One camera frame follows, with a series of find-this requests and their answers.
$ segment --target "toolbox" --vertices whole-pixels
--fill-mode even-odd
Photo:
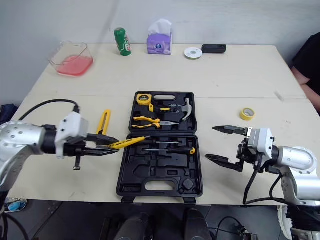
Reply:
[[[195,96],[192,92],[136,92],[127,139],[146,137],[124,149],[116,193],[135,197],[180,197],[196,204],[203,194]],[[149,189],[166,182],[172,189]]]

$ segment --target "yellow-handled pliers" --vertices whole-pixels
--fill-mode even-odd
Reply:
[[[144,126],[139,126],[139,125],[132,125],[132,128],[137,128],[137,129],[146,129],[150,127],[156,127],[157,129],[160,128],[161,125],[168,126],[168,125],[178,125],[178,122],[173,122],[173,121],[161,121],[160,119],[152,119],[150,117],[145,117],[145,116],[136,116],[133,118],[134,121],[147,121],[150,122],[151,124],[144,125]]]

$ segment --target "claw hammer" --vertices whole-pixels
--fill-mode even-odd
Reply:
[[[149,104],[149,111],[157,114],[165,114],[165,113],[186,113],[185,116],[182,118],[182,121],[186,121],[192,112],[192,105],[190,105],[190,99],[187,97],[184,99],[185,105],[178,105],[178,104],[171,104],[166,107],[158,107],[154,106],[153,104]]]

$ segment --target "person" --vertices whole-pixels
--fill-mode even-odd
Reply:
[[[292,61],[293,75],[320,113],[320,32],[306,41]]]

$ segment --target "green can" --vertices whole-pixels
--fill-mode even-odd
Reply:
[[[129,56],[131,54],[131,48],[126,30],[118,27],[114,30],[114,36],[120,54],[122,56]]]

